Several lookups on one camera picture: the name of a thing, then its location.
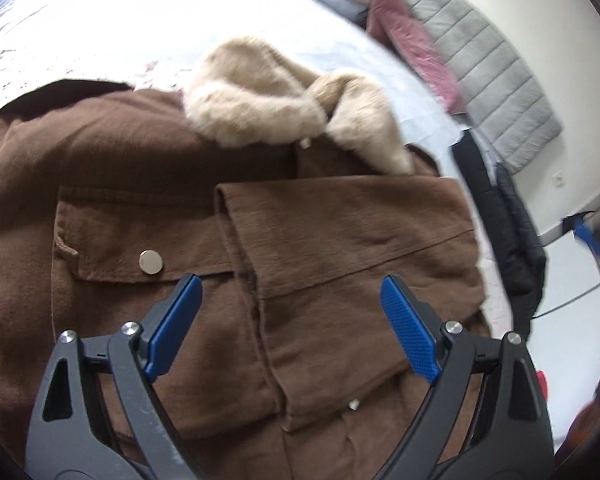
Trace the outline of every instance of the button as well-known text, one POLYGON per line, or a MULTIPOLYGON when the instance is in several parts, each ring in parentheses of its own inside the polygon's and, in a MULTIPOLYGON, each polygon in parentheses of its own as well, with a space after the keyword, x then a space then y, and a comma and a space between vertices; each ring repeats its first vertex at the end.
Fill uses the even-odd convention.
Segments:
POLYGON ((162 270, 162 256, 156 251, 142 251, 139 263, 142 272, 151 276, 162 270))

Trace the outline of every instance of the white bed sheet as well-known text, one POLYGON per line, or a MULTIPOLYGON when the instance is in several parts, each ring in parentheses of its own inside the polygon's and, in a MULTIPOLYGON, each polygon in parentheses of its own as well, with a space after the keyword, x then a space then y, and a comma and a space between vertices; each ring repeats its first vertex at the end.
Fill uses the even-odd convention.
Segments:
MULTIPOLYGON (((195 60, 235 36, 264 38, 320 70, 357 68, 389 95, 405 142, 458 178, 449 146, 461 132, 397 58, 313 0, 5 0, 0 8, 0 107, 62 78, 177 90, 195 60)), ((472 204, 494 336, 512 327, 491 245, 472 204)))

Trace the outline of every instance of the pink jacket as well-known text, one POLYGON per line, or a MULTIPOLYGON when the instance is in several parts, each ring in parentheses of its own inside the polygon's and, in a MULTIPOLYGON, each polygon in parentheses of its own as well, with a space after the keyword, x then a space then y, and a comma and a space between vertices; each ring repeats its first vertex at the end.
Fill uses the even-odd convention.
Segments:
POLYGON ((450 113, 464 111, 458 80, 436 53, 424 26, 404 0, 371 0, 366 32, 400 56, 424 80, 450 113))

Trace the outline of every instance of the screw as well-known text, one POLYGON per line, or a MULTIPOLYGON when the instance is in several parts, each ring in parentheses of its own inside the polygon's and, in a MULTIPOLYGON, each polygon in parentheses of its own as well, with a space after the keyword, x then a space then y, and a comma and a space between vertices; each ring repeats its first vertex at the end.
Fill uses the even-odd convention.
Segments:
POLYGON ((140 325, 138 325, 138 323, 136 323, 135 321, 127 321, 123 326, 122 326, 122 333, 124 335, 133 335, 135 334, 138 330, 140 330, 140 325))
POLYGON ((450 334, 458 335, 462 332, 462 323, 457 321, 447 321, 445 323, 445 330, 450 334))
POLYGON ((64 332, 62 332, 60 334, 60 342, 61 343, 70 343, 76 337, 78 337, 78 335, 73 330, 65 330, 64 332))
POLYGON ((522 343, 522 336, 516 332, 509 332, 507 334, 507 341, 509 341, 512 345, 518 346, 522 343))

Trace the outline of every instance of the gray quilted cushion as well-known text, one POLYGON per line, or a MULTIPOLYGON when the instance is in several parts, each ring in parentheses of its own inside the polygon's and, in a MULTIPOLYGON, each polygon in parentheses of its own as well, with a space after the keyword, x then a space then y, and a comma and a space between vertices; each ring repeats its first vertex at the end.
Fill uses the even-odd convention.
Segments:
POLYGON ((529 67, 466 1, 404 1, 458 78, 473 124, 511 171, 520 171, 562 130, 529 67))

